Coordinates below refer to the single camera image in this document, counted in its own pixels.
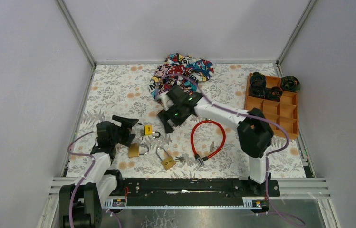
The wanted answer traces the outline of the yellow small padlock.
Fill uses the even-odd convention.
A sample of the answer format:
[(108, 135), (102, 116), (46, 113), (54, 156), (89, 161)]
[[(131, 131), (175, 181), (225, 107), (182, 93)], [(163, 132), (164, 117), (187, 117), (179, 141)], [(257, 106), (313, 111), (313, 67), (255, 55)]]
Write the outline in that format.
[(161, 137), (161, 133), (158, 131), (153, 131), (153, 128), (151, 125), (145, 125), (142, 123), (137, 123), (138, 125), (143, 127), (142, 133), (141, 133), (141, 138), (143, 139), (145, 136), (152, 137), (154, 139)]

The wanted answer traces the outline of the brass padlock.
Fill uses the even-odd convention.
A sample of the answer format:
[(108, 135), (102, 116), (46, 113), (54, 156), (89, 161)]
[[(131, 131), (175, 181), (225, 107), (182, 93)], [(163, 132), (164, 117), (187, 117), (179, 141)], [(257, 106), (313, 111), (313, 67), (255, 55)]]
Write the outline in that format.
[(166, 171), (176, 165), (175, 159), (163, 147), (157, 147), (155, 153), (157, 157), (160, 159), (161, 165)]
[(128, 149), (128, 158), (135, 158), (141, 155), (146, 155), (150, 151), (149, 146), (146, 144), (133, 143)]

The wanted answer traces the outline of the silver padlock key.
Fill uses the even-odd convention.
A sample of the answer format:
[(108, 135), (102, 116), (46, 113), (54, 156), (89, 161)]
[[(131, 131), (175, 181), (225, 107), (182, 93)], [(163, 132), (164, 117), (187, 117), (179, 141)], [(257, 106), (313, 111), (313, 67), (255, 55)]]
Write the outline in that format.
[(187, 162), (187, 159), (183, 156), (180, 156), (180, 157), (176, 156), (175, 159), (176, 159), (176, 161), (181, 162), (181, 163)]

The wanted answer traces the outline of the red cable lock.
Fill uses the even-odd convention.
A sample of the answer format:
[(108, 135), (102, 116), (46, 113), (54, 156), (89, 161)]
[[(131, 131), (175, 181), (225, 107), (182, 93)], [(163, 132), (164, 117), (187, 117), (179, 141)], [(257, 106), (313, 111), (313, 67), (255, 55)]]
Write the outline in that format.
[[(196, 132), (202, 125), (214, 125), (215, 129), (210, 133), (201, 133), (198, 135)], [(191, 149), (193, 156), (199, 167), (204, 166), (204, 162), (218, 154), (226, 143), (227, 135), (224, 127), (216, 121), (207, 119), (198, 122), (192, 129), (190, 135)], [(209, 147), (212, 141), (215, 141), (215, 151), (209, 153)]]

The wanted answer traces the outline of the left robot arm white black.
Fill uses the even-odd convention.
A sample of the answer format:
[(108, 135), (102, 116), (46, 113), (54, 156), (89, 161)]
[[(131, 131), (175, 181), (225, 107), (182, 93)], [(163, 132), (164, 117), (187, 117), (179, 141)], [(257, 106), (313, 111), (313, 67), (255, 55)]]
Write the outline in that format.
[(116, 146), (131, 145), (135, 134), (132, 128), (139, 119), (113, 115), (112, 121), (96, 125), (96, 141), (85, 156), (91, 163), (72, 184), (59, 191), (59, 224), (62, 228), (98, 228), (102, 223), (102, 206), (106, 199), (123, 191), (124, 183), (119, 171), (107, 174), (115, 155)]

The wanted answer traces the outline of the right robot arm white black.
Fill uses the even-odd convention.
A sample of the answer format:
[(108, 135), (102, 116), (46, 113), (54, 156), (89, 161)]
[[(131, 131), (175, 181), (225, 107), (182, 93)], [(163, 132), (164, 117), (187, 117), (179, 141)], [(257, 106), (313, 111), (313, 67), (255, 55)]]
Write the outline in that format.
[(158, 117), (166, 133), (172, 133), (175, 127), (192, 115), (215, 121), (236, 131), (240, 147), (249, 157), (250, 192), (260, 196), (268, 189), (266, 150), (271, 146), (274, 132), (261, 110), (235, 109), (212, 101), (200, 91), (185, 92), (180, 86), (162, 92), (155, 98), (163, 105)]

